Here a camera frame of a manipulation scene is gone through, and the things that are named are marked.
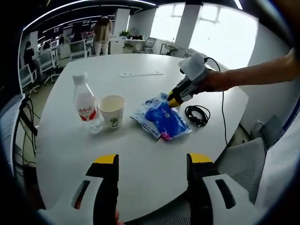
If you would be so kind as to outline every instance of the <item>wall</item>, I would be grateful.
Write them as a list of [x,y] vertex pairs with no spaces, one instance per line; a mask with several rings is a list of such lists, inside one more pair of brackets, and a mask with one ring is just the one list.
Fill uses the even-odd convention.
[[118,8],[114,20],[113,34],[119,36],[119,33],[121,31],[126,30],[129,13],[130,13],[129,9]]
[[185,5],[175,40],[176,46],[188,49],[198,18],[199,10],[200,5]]
[[[269,61],[287,54],[290,48],[272,31],[259,24],[256,43],[248,66]],[[267,122],[272,115],[277,115],[282,125],[285,123],[300,94],[300,81],[284,82],[271,85],[251,85],[240,87],[249,101],[241,120],[241,125],[248,131],[257,120]]]
[[156,8],[146,10],[130,16],[129,32],[131,35],[150,36]]

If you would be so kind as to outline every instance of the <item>human arm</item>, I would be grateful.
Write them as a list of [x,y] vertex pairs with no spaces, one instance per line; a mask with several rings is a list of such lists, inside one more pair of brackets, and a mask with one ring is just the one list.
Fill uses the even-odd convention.
[[225,72],[211,71],[200,82],[197,93],[224,91],[235,86],[261,85],[291,81],[300,75],[300,62],[291,50],[286,56],[259,65]]

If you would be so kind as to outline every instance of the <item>white round table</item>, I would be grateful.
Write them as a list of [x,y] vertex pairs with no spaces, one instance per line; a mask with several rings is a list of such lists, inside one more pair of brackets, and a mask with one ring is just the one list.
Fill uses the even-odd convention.
[[[38,128],[37,179],[46,208],[51,208],[68,188],[85,178],[99,156],[119,154],[117,209],[124,222],[147,215],[174,200],[187,189],[186,155],[202,153],[215,161],[224,148],[222,93],[201,93],[180,107],[192,132],[165,142],[155,140],[130,115],[147,99],[169,93],[183,78],[177,66],[182,60],[153,54],[120,54],[92,57],[68,63],[56,81]],[[122,78],[123,73],[151,73]],[[88,73],[97,98],[121,95],[126,99],[123,125],[111,131],[89,134],[73,105],[72,75]],[[248,96],[239,88],[225,92],[227,140],[244,113]],[[211,112],[203,128],[193,126],[184,114],[188,105],[203,105]]]

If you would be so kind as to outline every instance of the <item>potted plant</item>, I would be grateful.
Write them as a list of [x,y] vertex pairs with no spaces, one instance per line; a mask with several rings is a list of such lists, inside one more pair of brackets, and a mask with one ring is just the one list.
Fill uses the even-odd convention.
[[129,32],[126,30],[123,30],[120,32],[119,36],[122,37],[122,39],[126,39],[127,37],[129,37]]

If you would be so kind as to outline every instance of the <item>window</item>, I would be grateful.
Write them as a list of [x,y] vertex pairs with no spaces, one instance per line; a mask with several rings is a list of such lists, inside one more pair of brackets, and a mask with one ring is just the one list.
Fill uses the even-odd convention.
[[175,42],[185,3],[158,7],[151,29],[151,37]]
[[189,48],[214,58],[229,69],[246,67],[252,55],[258,20],[244,12],[204,4]]

